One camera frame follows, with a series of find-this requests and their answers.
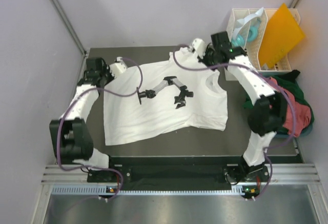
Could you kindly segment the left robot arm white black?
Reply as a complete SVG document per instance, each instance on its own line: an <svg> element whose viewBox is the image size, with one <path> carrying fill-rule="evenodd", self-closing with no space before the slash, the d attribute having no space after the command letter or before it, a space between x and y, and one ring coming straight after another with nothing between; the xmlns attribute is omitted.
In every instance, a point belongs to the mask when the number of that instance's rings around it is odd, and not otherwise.
<svg viewBox="0 0 328 224"><path fill-rule="evenodd" d="M87 170L98 171L105 181L116 176L110 165L110 156L99 152L89 133L86 121L100 89L114 79L110 66L101 57L86 59L86 70L76 86L67 110L58 119L50 121L49 130L54 156L59 165L72 162Z"/></svg>

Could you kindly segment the white printed t shirt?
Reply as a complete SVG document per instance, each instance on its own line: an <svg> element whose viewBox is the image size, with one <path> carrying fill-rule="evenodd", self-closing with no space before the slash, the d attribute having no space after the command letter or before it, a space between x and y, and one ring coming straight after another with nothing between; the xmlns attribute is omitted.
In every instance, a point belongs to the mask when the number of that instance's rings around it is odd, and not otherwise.
<svg viewBox="0 0 328 224"><path fill-rule="evenodd" d="M107 146L124 145L185 127L223 131L228 121L227 92L218 84L219 71L205 70L204 64L187 50L170 53L167 61L129 67L106 85L104 94L104 133ZM152 90L167 76L175 76L193 97L178 108L174 98L178 87L171 85L154 98L139 100L128 96L141 86Z"/></svg>

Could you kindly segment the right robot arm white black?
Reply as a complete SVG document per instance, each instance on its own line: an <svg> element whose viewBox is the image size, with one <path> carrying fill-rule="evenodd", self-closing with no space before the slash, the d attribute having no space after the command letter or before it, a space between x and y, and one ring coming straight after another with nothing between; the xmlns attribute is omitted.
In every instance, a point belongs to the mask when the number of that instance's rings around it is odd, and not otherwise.
<svg viewBox="0 0 328 224"><path fill-rule="evenodd" d="M225 67L243 87L253 105L248 116L251 135L247 149L238 168L225 174L226 180L232 180L236 185L241 180L252 180L263 169L264 154L285 123L288 102L253 67L244 47L233 46L227 32L213 34L211 40L210 44L201 39L192 42L198 61L212 70L218 65Z"/></svg>

